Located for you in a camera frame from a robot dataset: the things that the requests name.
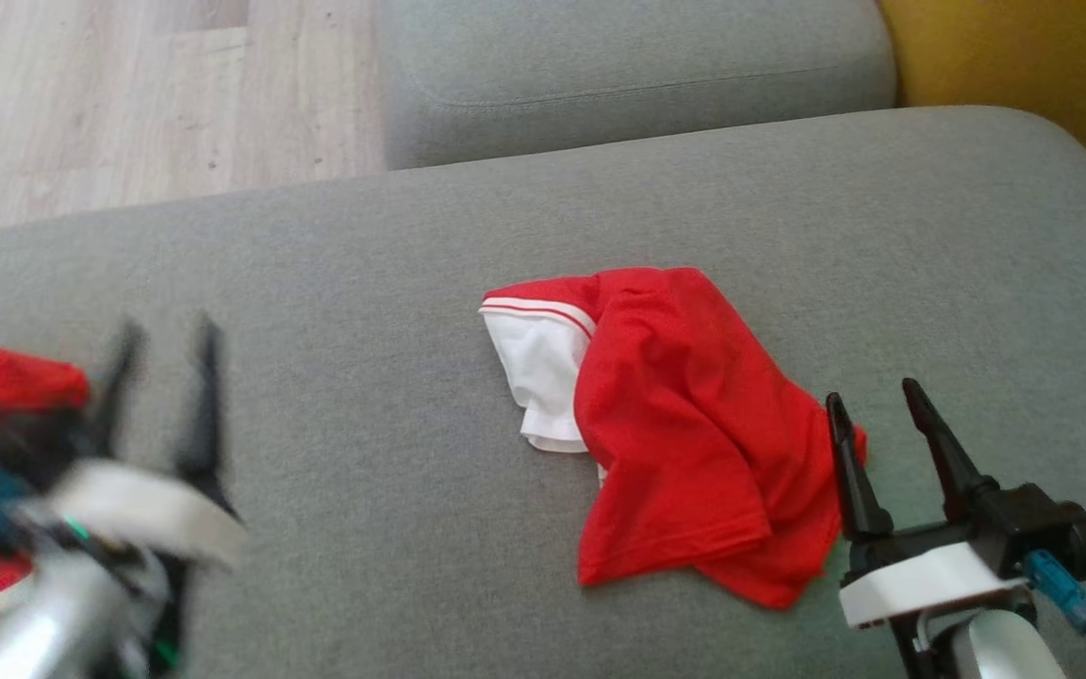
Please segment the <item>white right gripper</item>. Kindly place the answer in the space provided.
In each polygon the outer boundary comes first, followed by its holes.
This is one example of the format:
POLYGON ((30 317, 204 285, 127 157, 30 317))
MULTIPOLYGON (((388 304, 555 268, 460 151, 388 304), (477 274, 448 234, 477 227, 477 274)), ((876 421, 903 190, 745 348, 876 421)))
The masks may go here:
POLYGON ((842 576, 839 605, 853 629, 875 626, 924 609, 978 604, 1026 588, 1026 577, 1001 577, 969 544, 971 505, 1001 486, 978 471, 921 383, 901 381, 918 433, 930 447, 938 473, 947 521, 894 530, 880 507, 861 457, 859 430, 839 392, 829 392, 826 413, 842 533, 849 540, 848 571, 842 576))

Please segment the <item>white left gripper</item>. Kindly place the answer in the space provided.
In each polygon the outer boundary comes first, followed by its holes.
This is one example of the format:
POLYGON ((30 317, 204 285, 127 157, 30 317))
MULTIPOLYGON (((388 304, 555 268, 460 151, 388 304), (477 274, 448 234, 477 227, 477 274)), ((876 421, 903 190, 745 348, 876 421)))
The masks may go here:
MULTIPOLYGON (((115 455, 124 400, 146 343, 125 319, 104 378, 88 408, 88 455, 115 455)), ((247 530, 227 496, 220 328, 203 315, 194 354, 198 386, 187 408, 173 471, 160 474, 108 460, 83 460, 41 502, 46 515, 108 538, 224 569, 244 557, 247 530)))

